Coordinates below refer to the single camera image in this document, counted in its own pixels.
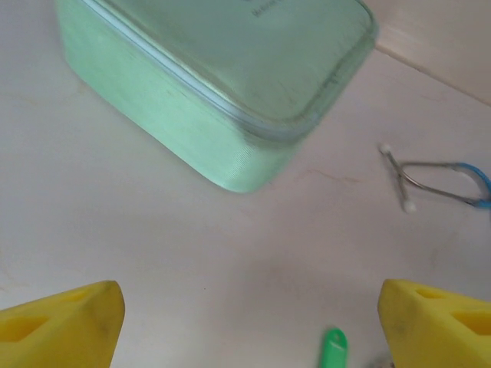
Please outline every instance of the green key tag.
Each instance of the green key tag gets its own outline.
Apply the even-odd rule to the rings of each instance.
[[[338,328],[329,330],[322,342],[319,368],[346,368],[348,361],[348,339]]]

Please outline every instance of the wall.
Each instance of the wall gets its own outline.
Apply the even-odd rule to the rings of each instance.
[[[491,104],[490,0],[366,0],[378,48]]]

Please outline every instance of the white table surface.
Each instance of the white table surface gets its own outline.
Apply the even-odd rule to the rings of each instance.
[[[117,280],[113,367],[311,368],[330,325],[359,367],[387,349],[385,278],[491,299],[489,212],[411,191],[404,214],[376,148],[491,173],[490,107],[375,52],[286,171],[236,195],[77,79],[51,1],[3,2],[0,49],[0,309]]]

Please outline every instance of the lid rim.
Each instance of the lid rim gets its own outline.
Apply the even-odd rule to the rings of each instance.
[[[297,140],[301,139],[313,128],[315,128],[321,121],[324,114],[309,111],[312,110],[312,106],[321,100],[322,94],[328,88],[331,83],[338,84],[335,75],[343,64],[346,64],[346,59],[352,59],[351,55],[359,48],[361,48],[369,39],[374,39],[377,37],[377,22],[370,9],[360,0],[355,0],[358,2],[367,12],[370,17],[371,26],[367,28],[367,31],[362,34],[360,39],[354,43],[354,46],[349,52],[345,54],[344,57],[338,62],[338,66],[327,76],[324,82],[321,84],[318,91],[315,93],[313,98],[305,105],[301,113],[289,117],[286,119],[271,119],[271,121],[281,122],[283,126],[275,126],[271,128],[263,120],[255,117],[251,113],[239,106],[239,103],[225,98],[223,95],[219,94],[216,90],[213,90],[209,85],[204,84],[199,80],[193,73],[187,70],[183,65],[179,65],[171,57],[165,55],[158,47],[156,47],[148,39],[144,38],[142,35],[138,34],[129,25],[125,24],[124,21],[119,19],[112,11],[116,12],[120,17],[123,17],[127,22],[134,26],[133,22],[128,19],[124,14],[115,9],[113,6],[104,2],[104,0],[80,0],[97,15],[102,17],[110,26],[112,26],[116,31],[121,33],[129,42],[138,47],[142,52],[150,56],[155,60],[166,72],[173,75],[176,79],[183,82],[188,88],[193,92],[201,96],[204,100],[211,103],[214,107],[221,110],[223,113],[231,117],[238,125],[249,133],[263,139],[275,140],[279,142]],[[305,119],[308,114],[311,114],[310,118],[303,124],[296,124],[296,126],[287,126],[288,123],[296,122],[301,119]]]

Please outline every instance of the blue handle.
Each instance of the blue handle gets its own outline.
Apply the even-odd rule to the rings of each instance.
[[[457,166],[476,174],[483,181],[488,191],[487,199],[480,199],[479,201],[475,201],[472,205],[478,209],[491,209],[491,179],[489,179],[480,169],[469,163],[457,163]]]

